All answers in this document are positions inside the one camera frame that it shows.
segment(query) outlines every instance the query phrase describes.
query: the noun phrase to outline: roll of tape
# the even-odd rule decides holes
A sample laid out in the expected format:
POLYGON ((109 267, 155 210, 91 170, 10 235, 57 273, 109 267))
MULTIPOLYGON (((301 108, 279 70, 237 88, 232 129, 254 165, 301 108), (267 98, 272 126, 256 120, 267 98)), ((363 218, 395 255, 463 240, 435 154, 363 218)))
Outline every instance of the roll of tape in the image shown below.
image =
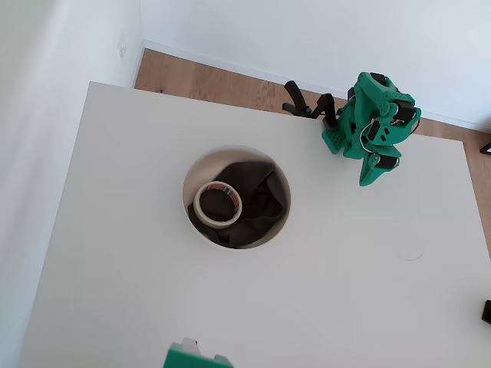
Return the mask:
POLYGON ((237 221, 237 219, 239 219, 240 214, 242 213, 242 200, 240 199, 237 191, 229 184, 225 182, 208 182, 207 184, 199 188, 197 194, 194 197, 193 208, 198 219, 206 226, 209 226, 210 228, 228 228, 231 224, 237 221), (203 212, 203 210, 201 209, 199 199, 201 198, 203 192, 207 190, 221 190, 229 195, 235 208, 235 213, 229 221, 215 221, 205 215, 205 212, 203 212))

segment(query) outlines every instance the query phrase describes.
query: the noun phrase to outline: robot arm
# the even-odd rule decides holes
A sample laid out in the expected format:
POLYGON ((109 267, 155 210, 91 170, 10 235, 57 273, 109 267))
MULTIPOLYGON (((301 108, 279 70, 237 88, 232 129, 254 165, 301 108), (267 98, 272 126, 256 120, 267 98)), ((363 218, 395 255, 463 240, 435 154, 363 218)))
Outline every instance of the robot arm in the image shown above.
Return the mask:
POLYGON ((421 117, 421 110, 414 106, 412 96, 402 94, 382 74, 361 73, 348 91, 348 103, 337 113, 330 94, 321 95, 312 111, 294 81, 290 80, 285 87, 295 105, 284 103, 283 110, 313 119, 324 112, 322 137, 332 153, 344 148, 345 157, 364 159, 361 186, 373 183, 381 174, 399 165, 401 154, 394 144, 408 138, 421 117))

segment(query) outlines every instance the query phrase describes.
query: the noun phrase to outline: baseboard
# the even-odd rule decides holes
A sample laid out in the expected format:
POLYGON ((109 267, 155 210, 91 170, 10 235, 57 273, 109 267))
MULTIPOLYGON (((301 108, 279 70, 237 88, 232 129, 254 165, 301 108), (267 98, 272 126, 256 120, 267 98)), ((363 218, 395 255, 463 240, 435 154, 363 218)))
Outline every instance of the baseboard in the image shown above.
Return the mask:
POLYGON ((133 66, 133 74, 130 79, 130 87, 135 88, 135 84, 137 83, 138 72, 140 71, 141 61, 143 60, 143 54, 146 48, 146 40, 141 40, 140 45, 138 46, 137 59, 135 60, 135 65, 133 66))
MULTIPOLYGON (((144 44, 145 44, 144 46, 145 48, 162 52, 163 54, 175 56, 176 58, 178 57, 189 61, 194 61, 196 63, 209 65, 210 67, 217 67, 225 71, 232 71, 234 73, 246 75, 248 77, 262 79, 268 82, 285 84, 286 82, 292 79, 292 77, 283 77, 276 74, 271 74, 266 71, 261 71, 251 67, 246 67, 241 64, 235 64, 229 61, 224 61, 203 54, 197 54, 191 51, 181 50, 179 48, 166 46, 164 44, 159 44, 149 40, 144 40, 144 44)), ((311 92, 315 92, 318 94, 332 94, 334 97, 346 99, 347 92, 344 90, 339 90, 336 88, 321 86, 317 84, 306 83, 306 82, 302 82, 301 80, 295 80, 295 81, 297 82, 298 86, 302 90, 310 90, 311 92)), ((422 116, 427 119, 441 121, 442 123, 448 123, 462 128, 491 133, 491 126, 484 126, 479 123, 473 123, 470 121, 460 120, 453 117, 446 117, 444 115, 440 115, 438 113, 432 113, 430 111, 425 111, 425 110, 422 111, 422 116)))

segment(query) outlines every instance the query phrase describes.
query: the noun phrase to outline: wooden floor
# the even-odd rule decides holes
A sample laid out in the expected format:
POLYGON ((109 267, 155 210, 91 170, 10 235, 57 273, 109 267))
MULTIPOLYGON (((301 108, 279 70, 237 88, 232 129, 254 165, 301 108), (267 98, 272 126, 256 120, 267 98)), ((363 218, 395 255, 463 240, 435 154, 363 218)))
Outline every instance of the wooden floor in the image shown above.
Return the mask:
MULTIPOLYGON (((282 85, 151 50, 145 50, 135 88, 276 113, 284 113, 282 104, 290 101, 282 85)), ((318 94, 304 91, 304 96, 309 106, 316 106, 318 94)), ((336 99, 337 108, 345 103, 336 99)), ((491 142, 491 134, 428 119, 421 119, 416 133, 463 142, 491 254, 491 156, 479 152, 491 142)))

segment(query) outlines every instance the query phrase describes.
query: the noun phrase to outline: table surface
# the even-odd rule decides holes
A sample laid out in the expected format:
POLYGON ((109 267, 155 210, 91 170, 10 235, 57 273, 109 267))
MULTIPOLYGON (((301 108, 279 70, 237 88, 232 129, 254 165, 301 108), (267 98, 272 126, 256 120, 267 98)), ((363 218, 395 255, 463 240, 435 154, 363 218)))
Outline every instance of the table surface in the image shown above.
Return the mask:
POLYGON ((20 366, 159 367, 190 337, 236 367, 489 367, 491 267, 462 143, 411 136, 361 188, 361 161, 321 132, 91 84, 20 366), (191 165, 233 144, 272 157, 292 194, 284 228, 249 250, 205 240, 182 202, 191 165))

